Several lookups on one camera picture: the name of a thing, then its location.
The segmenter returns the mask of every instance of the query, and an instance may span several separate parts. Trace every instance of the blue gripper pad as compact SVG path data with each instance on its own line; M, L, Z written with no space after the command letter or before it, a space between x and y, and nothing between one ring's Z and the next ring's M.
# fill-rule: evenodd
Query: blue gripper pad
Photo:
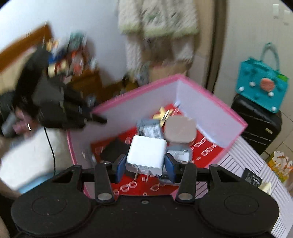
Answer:
M126 163L127 156L124 155L123 157L119 157L114 163L117 166L117 173L116 173L116 183L119 183L124 171L125 171L125 163Z
M176 179L176 174L175 174L176 164L178 164L178 162L173 158L173 156L168 157L167 155L165 155L165 169L172 183L174 183Z
M269 96L269 92L260 88L262 78L269 78L275 83L273 96ZM265 63L249 58L241 63L236 92L270 112L277 113L287 91L287 80L286 76L271 69ZM251 86L250 82L255 82L255 86Z

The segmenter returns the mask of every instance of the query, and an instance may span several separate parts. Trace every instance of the white power adapter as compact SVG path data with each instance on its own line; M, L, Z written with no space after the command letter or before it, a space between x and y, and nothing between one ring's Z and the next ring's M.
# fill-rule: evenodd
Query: white power adapter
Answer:
M167 142L163 139L135 135L127 156L126 169L133 173L162 175Z

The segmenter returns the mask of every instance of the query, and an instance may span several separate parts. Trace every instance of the wall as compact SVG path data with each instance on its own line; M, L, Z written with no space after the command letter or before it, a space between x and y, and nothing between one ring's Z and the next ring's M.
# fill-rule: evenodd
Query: wall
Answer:
M273 4L279 4L279 16L273 17ZM293 14L284 19L289 10L279 0L229 0L225 47L217 78L215 95L231 105L240 62L249 56L260 58L265 43L273 42L278 49L281 73L288 76L289 88L280 108L282 130L262 154L267 158L275 150L285 152L293 159ZM275 68L273 54L265 56L265 62Z
M202 86L206 82L211 53L214 26L214 1L194 0L198 10L200 32L195 37L195 57L189 70L189 77Z
M82 30L98 59L103 83L110 84L126 72L124 39L117 28L115 6L116 0L10 0L0 9L0 51L46 21L55 37Z

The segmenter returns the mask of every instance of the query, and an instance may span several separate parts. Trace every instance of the label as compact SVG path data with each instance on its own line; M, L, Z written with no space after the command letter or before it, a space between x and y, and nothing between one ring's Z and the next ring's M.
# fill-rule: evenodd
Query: label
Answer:
M269 132L270 134L273 133L273 132L272 132L270 129L268 129L268 128L266 128L265 131Z
M139 127L138 135L156 139L163 138L159 124Z
M242 178L246 182L249 182L250 184L252 184L255 187L259 187L262 182L262 179L259 176L257 176L255 173L253 173L252 171L250 171L247 168L244 170L244 172L242 174Z
M141 169L146 169L146 170L151 170L151 167L142 166L142 165L140 165L139 168L141 168Z
M171 154L174 157L174 159L179 163L183 161L189 161L190 159L190 153L188 150L168 150L167 153ZM167 173L165 166L163 168L163 173Z

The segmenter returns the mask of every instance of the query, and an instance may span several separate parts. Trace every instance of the pink box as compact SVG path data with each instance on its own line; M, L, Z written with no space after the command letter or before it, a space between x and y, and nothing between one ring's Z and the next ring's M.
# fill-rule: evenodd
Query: pink box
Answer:
M198 130L212 143L224 148L210 163L216 164L230 149L247 123L230 107L189 78L177 74L113 98L93 110L108 119L106 125L89 123L83 130L67 133L74 164L91 168L85 159L90 143L115 137L149 118L161 106L180 104L180 111L193 118ZM94 198L94 185L85 184L85 192Z

